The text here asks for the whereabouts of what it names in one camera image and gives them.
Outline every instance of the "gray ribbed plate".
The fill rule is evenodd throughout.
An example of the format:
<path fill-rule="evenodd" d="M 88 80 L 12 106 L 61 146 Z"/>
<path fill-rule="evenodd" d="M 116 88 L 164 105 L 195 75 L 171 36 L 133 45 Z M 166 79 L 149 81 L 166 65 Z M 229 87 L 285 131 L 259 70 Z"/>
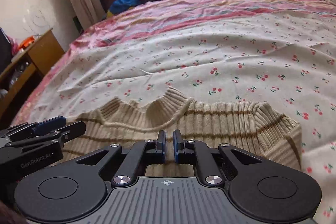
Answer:
<path fill-rule="evenodd" d="M 114 189 L 105 204 L 72 224 L 262 224 L 239 212 L 220 189 L 197 178 L 140 177 Z M 305 220 L 300 224 L 313 224 Z"/>

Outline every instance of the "orange object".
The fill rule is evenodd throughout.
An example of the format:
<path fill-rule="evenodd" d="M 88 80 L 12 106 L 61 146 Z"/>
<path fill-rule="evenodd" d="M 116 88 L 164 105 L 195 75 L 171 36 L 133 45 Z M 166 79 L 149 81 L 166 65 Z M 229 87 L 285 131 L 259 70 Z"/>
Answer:
<path fill-rule="evenodd" d="M 18 47 L 18 49 L 25 49 L 26 47 L 28 47 L 31 43 L 33 43 L 35 41 L 35 38 L 33 37 L 33 36 L 31 36 L 31 37 L 27 37 L 25 40 L 23 40 L 21 43 L 20 43 L 20 45 L 19 45 L 19 47 Z"/>

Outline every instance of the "sweater collar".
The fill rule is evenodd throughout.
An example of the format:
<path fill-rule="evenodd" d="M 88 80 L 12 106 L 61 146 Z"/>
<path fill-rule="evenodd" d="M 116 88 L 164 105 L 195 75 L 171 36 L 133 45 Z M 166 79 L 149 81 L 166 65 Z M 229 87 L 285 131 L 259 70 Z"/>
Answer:
<path fill-rule="evenodd" d="M 185 112 L 190 100 L 173 87 L 169 87 L 163 96 L 139 107 L 138 102 L 122 102 L 118 97 L 98 108 L 104 122 L 125 123 L 134 127 L 154 128 L 171 120 L 180 112 Z"/>

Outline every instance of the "crosshair marking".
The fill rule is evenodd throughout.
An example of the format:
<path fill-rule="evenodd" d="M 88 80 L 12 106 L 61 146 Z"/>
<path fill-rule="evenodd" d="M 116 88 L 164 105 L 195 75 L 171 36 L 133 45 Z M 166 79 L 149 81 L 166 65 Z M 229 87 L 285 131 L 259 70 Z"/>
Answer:
<path fill-rule="evenodd" d="M 162 183 L 164 183 L 166 185 L 170 185 L 170 184 L 172 184 L 174 182 L 172 182 L 171 180 L 167 179 L 167 180 L 163 181 Z"/>

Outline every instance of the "pink bedsheet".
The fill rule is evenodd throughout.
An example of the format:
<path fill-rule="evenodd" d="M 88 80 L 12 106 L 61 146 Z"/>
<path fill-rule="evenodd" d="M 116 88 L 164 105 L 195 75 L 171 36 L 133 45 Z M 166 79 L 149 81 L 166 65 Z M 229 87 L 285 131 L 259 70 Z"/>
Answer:
<path fill-rule="evenodd" d="M 336 16 L 333 6 L 323 0 L 162 0 L 149 2 L 99 22 L 70 45 L 70 49 L 21 107 L 13 124 L 28 120 L 50 80 L 79 52 L 88 48 L 110 46 L 214 19 L 254 16 L 282 10 Z"/>

